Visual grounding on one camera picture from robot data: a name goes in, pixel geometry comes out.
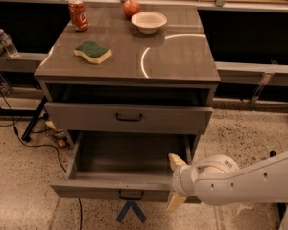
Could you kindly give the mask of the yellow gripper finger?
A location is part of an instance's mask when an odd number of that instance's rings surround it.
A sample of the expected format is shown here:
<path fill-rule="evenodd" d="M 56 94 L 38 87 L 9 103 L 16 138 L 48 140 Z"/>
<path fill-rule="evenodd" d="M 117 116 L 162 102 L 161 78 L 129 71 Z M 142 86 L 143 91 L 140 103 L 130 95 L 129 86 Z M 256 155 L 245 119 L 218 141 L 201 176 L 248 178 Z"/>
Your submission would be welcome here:
<path fill-rule="evenodd" d="M 171 170 L 174 171 L 178 166 L 185 165 L 185 162 L 176 154 L 169 153 L 168 158 L 170 161 Z"/>
<path fill-rule="evenodd" d="M 167 201 L 167 212 L 174 212 L 176 211 L 186 200 L 185 196 L 181 196 L 176 192 L 170 192 Z"/>

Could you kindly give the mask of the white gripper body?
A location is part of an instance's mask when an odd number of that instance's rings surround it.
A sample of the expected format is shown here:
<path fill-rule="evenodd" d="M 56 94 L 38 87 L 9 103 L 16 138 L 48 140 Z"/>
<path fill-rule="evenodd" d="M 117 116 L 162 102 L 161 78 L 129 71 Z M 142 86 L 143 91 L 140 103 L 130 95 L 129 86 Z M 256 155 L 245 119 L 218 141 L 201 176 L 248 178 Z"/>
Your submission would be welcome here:
<path fill-rule="evenodd" d="M 196 172 L 190 165 L 179 165 L 174 169 L 172 182 L 173 189 L 179 196 L 190 197 L 195 194 L 194 181 Z"/>

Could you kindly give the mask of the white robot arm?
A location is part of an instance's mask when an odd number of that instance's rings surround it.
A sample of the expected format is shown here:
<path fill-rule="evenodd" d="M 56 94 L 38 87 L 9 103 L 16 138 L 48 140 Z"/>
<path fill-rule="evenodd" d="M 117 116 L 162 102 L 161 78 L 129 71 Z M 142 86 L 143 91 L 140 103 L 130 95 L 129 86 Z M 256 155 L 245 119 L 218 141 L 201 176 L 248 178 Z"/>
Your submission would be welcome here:
<path fill-rule="evenodd" d="M 168 157 L 173 171 L 169 212 L 191 196 L 208 205 L 285 203 L 287 208 L 278 230 L 288 230 L 288 150 L 243 169 L 225 155 L 212 155 L 190 165 L 174 153 Z"/>

